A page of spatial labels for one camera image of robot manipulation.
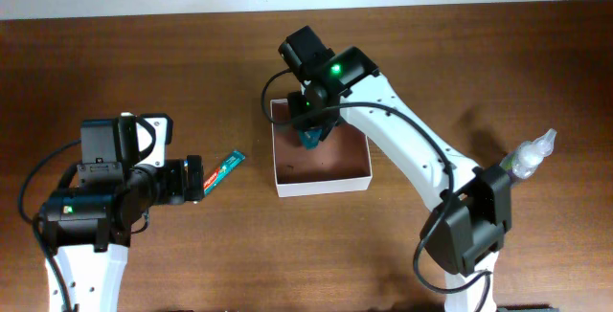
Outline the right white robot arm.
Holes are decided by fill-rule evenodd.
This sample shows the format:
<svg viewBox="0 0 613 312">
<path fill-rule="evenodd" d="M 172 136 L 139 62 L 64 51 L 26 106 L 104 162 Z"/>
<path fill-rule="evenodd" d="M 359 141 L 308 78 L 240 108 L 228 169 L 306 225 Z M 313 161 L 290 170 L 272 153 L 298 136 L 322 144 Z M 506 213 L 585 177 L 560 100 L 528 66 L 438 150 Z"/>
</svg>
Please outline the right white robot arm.
<svg viewBox="0 0 613 312">
<path fill-rule="evenodd" d="M 290 124 L 331 131 L 347 123 L 370 138 L 413 185 L 430 215 L 413 270 L 446 296 L 447 311 L 495 311 L 493 271 L 511 228 L 511 178 L 479 167 L 431 130 L 360 49 L 337 54 L 321 42 L 287 39 L 279 53 L 301 83 Z"/>
</svg>

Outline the teal mouthwash bottle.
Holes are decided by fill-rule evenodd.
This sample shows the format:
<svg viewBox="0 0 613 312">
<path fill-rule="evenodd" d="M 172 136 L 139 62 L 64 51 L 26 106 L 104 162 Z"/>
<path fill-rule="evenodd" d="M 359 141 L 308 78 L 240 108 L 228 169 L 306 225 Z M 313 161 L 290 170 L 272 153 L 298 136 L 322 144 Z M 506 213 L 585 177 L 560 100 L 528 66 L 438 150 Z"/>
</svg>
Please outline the teal mouthwash bottle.
<svg viewBox="0 0 613 312">
<path fill-rule="evenodd" d="M 306 131 L 299 131 L 298 137 L 302 146 L 307 150 L 314 149 L 320 142 L 322 130 L 311 129 Z"/>
</svg>

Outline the clear purple liquid bottle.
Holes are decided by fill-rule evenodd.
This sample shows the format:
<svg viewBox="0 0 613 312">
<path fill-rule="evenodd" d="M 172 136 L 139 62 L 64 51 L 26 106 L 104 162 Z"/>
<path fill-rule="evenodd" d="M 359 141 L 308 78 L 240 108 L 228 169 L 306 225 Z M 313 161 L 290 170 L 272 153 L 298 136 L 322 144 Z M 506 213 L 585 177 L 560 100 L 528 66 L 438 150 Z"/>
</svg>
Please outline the clear purple liquid bottle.
<svg viewBox="0 0 613 312">
<path fill-rule="evenodd" d="M 514 184 L 529 179 L 543 160 L 553 153 L 556 135 L 557 132 L 550 128 L 541 137 L 522 143 L 509 153 L 499 166 L 510 176 Z"/>
</svg>

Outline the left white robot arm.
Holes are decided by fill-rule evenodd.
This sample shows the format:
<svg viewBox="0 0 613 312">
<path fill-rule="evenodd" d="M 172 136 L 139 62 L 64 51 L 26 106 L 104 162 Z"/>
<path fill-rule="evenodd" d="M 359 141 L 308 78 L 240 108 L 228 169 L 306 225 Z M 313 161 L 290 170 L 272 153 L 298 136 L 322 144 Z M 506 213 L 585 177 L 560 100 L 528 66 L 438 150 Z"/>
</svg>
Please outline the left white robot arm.
<svg viewBox="0 0 613 312">
<path fill-rule="evenodd" d="M 33 228 L 45 256 L 52 311 L 115 311 L 133 226 L 154 206 L 204 197 L 201 157 L 148 164 L 78 164 L 79 183 L 62 178 Z"/>
</svg>

